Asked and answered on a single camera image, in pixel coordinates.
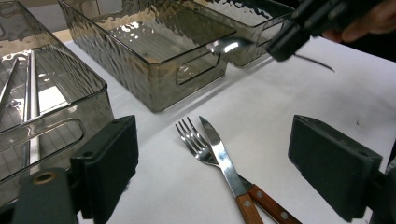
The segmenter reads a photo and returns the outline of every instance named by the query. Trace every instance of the white surface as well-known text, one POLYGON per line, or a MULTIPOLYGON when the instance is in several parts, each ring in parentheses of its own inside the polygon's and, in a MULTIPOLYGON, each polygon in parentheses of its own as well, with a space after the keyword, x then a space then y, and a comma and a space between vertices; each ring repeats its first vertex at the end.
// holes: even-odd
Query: white surface
MULTIPOLYGON (((66 46, 108 83, 116 118, 136 115, 137 173, 109 223, 243 223, 221 171, 198 162, 180 140, 175 123, 186 116, 196 126, 198 116, 209 120, 237 171, 303 223, 344 220, 288 158, 294 115, 320 119, 379 152, 385 170, 396 136, 396 64, 390 61, 319 38, 299 53, 335 73, 298 58, 229 65, 225 78, 152 114, 76 45, 66 46)), ((367 223, 370 213, 353 223, 367 223)))

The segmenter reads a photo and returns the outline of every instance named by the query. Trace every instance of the cutlery tray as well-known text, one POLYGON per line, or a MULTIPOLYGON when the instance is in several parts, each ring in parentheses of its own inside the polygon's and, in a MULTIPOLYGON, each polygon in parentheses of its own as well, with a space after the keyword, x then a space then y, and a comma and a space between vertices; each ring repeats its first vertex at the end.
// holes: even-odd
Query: cutlery tray
POLYGON ((167 0, 59 0, 73 40, 152 112, 224 76, 228 55, 206 45, 234 29, 167 0))
POLYGON ((230 52, 229 61, 245 66, 262 55, 268 55, 265 46, 279 32, 294 10, 270 0, 178 0, 197 13, 221 21, 236 30, 236 36, 254 44, 230 52))
POLYGON ((0 107, 0 206, 17 198, 25 175, 69 167, 70 155, 113 120, 106 83, 13 1, 0 3, 0 90, 6 86, 0 107), (35 72, 28 65, 32 52, 35 72), (26 89, 33 77, 36 94, 26 89), (34 99, 37 115, 28 119, 24 115, 34 109, 34 99), (24 158, 30 162, 21 165, 24 158))

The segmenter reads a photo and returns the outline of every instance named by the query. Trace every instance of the silver cutlery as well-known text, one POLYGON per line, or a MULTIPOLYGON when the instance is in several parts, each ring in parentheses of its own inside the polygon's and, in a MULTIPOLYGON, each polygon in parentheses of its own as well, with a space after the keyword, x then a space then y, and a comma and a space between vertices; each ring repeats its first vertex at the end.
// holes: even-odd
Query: silver cutlery
MULTIPOLYGON (((35 119, 39 115, 37 77, 35 72, 35 50, 31 49, 27 57, 27 73, 25 82, 25 98, 23 122, 35 119)), ((21 148, 21 169, 39 160, 39 138, 34 137, 26 141, 21 148)), ((30 172, 38 170, 38 166, 32 171, 24 172, 21 179, 28 176, 30 172)))
POLYGON ((190 126, 184 119, 176 124, 180 138, 195 159, 217 166, 223 171, 246 223, 262 223, 253 201, 278 223, 301 223, 257 185, 250 183, 236 172, 219 135, 207 120, 200 117, 211 144, 206 142, 190 119, 187 119, 190 126))
MULTIPOLYGON (((228 36, 219 40, 216 40, 215 42, 209 43, 206 45, 206 48, 209 49, 213 53, 228 53, 233 49, 240 49, 240 48, 247 48, 252 46, 254 43, 246 39, 244 37, 239 37, 239 36, 228 36)), ((335 72, 334 69, 332 69, 329 65, 326 63, 321 63, 315 59, 308 58, 306 56, 293 53, 294 57, 306 60, 311 63, 318 64, 320 66, 323 66, 332 72, 335 72)))
POLYGON ((9 71, 9 76, 6 80, 6 83, 4 84, 4 87, 0 93, 0 111, 3 111, 4 107, 7 104, 6 100, 11 90, 11 80, 14 78, 15 74, 17 73, 17 68, 19 65, 20 65, 20 60, 16 58, 14 64, 12 65, 11 71, 9 71))

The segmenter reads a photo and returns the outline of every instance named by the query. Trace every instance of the finger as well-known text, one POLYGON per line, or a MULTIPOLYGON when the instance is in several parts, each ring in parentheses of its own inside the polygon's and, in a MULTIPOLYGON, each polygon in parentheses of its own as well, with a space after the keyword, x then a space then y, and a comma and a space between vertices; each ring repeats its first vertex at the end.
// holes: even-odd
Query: finger
POLYGON ((346 42, 371 34, 384 34, 396 29, 396 0, 385 0, 360 19, 352 22, 342 33, 346 42))
POLYGON ((336 43, 341 43, 343 40, 341 37, 341 32, 336 31, 336 30, 327 30, 322 33, 323 37, 330 39, 331 41, 334 41, 336 43))

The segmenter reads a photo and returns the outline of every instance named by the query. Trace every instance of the fork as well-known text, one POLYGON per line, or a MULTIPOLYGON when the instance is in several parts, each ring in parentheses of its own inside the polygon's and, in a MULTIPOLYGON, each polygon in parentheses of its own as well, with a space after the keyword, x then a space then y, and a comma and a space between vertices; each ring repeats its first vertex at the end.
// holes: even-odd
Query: fork
MULTIPOLYGON (((175 124, 177 131, 180 134, 181 140, 187 146, 187 148, 189 149, 191 154, 195 157, 195 159, 197 159, 198 161, 204 164, 216 166, 219 168, 218 161, 216 161, 214 155, 212 154, 210 145, 198 133, 198 131, 195 129, 189 117, 187 117, 187 120, 189 121, 190 127, 189 125, 187 125, 184 119, 178 122, 178 126, 180 127, 178 127, 177 124, 175 124)), ((240 174, 238 174, 238 176, 241 179, 242 184, 246 188, 251 186, 251 184, 244 177, 242 177, 240 174)))
MULTIPOLYGON (((181 140, 187 146, 195 159, 204 164, 219 167, 215 156, 212 154, 212 148, 210 144, 208 144, 206 140, 198 133, 189 117, 187 117, 187 120, 189 121, 190 127, 189 125, 187 125, 184 119, 178 122, 178 126, 177 124, 175 124, 181 140)), ((251 199, 277 223, 301 223, 297 218, 295 218, 291 213, 284 209, 280 204, 278 204, 257 185, 250 183, 241 175, 238 176, 244 187, 248 189, 247 192, 251 199)))

